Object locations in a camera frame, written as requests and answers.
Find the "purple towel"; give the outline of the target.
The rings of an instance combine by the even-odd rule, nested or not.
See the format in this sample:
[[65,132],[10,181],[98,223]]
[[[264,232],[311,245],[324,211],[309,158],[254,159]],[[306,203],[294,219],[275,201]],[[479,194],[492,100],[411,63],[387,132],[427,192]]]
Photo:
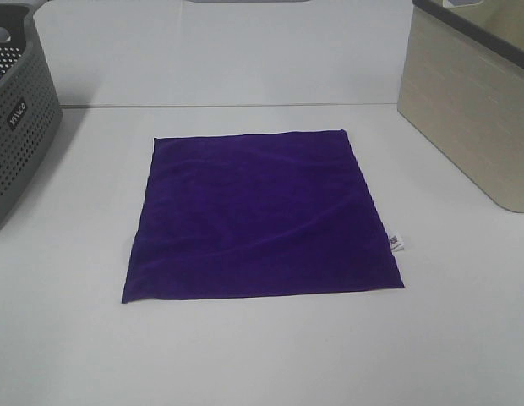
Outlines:
[[403,285],[346,131],[155,140],[124,303]]

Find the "beige storage bin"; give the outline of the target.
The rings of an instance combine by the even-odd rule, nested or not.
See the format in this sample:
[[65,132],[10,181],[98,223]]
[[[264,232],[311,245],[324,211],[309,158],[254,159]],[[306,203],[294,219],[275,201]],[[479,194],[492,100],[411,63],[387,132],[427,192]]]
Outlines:
[[416,1],[398,112],[524,213],[524,1]]

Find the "grey perforated plastic basket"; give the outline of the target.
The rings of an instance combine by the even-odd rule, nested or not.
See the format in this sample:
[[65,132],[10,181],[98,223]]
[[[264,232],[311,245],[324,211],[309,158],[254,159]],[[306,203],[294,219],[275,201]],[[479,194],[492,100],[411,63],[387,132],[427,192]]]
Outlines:
[[63,119],[35,8],[0,3],[0,227],[39,169]]

